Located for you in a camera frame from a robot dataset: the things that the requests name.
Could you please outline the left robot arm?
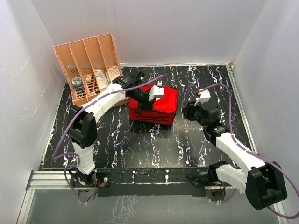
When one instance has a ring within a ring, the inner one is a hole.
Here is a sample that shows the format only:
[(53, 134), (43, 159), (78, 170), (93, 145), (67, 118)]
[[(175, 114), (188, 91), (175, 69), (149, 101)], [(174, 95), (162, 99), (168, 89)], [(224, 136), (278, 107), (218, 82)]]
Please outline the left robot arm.
[(71, 108), (70, 128), (67, 134), (71, 140), (76, 157), (75, 173), (71, 176), (85, 186), (96, 182), (93, 144), (97, 139), (97, 122), (115, 104), (130, 97), (142, 105), (151, 105), (157, 98), (164, 96), (162, 83), (142, 90), (149, 85), (144, 83), (144, 73), (136, 70), (128, 76), (118, 76), (96, 98), (81, 107)]

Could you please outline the red black medicine case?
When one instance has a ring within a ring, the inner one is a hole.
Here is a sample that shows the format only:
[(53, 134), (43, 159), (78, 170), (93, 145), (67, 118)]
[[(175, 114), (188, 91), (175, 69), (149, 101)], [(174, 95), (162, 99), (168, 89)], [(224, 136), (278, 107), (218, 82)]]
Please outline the red black medicine case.
[[(140, 89), (151, 89), (152, 84), (141, 87)], [(134, 121), (157, 123), (163, 125), (170, 125), (173, 123), (177, 111), (179, 91), (176, 88), (170, 86), (163, 86), (164, 96), (162, 98), (154, 99), (154, 110), (139, 110), (137, 101), (130, 98), (129, 116)]]

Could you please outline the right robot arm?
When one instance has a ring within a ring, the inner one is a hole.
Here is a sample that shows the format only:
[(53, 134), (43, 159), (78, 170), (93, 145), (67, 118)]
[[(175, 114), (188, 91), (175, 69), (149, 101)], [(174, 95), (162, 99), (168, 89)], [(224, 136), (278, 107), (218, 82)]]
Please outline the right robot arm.
[(261, 210), (287, 198), (283, 175), (279, 165), (267, 164), (234, 138), (229, 129), (220, 121), (217, 104), (188, 102), (182, 110), (184, 118), (197, 121), (206, 139), (227, 154), (238, 166), (234, 168), (225, 161), (209, 166), (208, 179), (213, 185), (226, 182), (246, 195), (249, 203)]

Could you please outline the orange plastic file organizer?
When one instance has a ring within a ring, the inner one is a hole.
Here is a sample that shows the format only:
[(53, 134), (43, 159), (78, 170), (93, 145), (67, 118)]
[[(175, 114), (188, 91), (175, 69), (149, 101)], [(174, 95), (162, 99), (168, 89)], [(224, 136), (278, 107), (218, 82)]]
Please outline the orange plastic file organizer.
[[(55, 55), (69, 84), (72, 102), (77, 106), (91, 101), (103, 92), (98, 88), (94, 96), (89, 95), (85, 81), (87, 74), (94, 74), (95, 76), (94, 70), (102, 69), (110, 84), (107, 71), (111, 66), (117, 65), (121, 75), (123, 75), (111, 33), (57, 45), (55, 46)], [(83, 91), (74, 89), (71, 84), (74, 77), (81, 77), (85, 88)]]

